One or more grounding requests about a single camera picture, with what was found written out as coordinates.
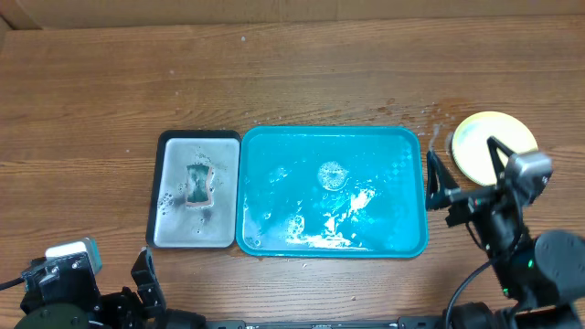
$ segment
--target round plate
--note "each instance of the round plate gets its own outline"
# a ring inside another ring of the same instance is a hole
[[[487,149],[487,139],[493,136],[516,153],[535,151],[537,141],[528,128],[513,116],[484,111],[465,119],[452,139],[452,154],[459,169],[475,183],[495,184],[494,167]],[[507,157],[498,150],[505,165]]]

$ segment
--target soapy water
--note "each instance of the soapy water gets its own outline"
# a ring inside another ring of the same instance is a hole
[[[399,239],[392,214],[404,215],[403,195],[393,186],[411,159],[409,150],[377,172],[337,161],[278,165],[265,176],[267,186],[244,196],[244,238],[254,249],[386,248],[388,239]]]

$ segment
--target wooden tabletop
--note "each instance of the wooden tabletop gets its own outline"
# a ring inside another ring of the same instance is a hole
[[[534,234],[585,235],[585,18],[11,31],[0,56],[0,281],[60,241],[94,237],[102,293],[135,288],[159,134],[256,125],[403,125],[447,155],[479,111],[514,115],[554,159],[526,210]],[[440,313],[485,261],[464,227],[429,213],[414,260],[258,259],[237,246],[156,250],[168,306],[209,319],[392,319]],[[0,292],[12,328],[23,288]],[[497,309],[492,271],[460,302]],[[585,304],[580,304],[585,314]]]

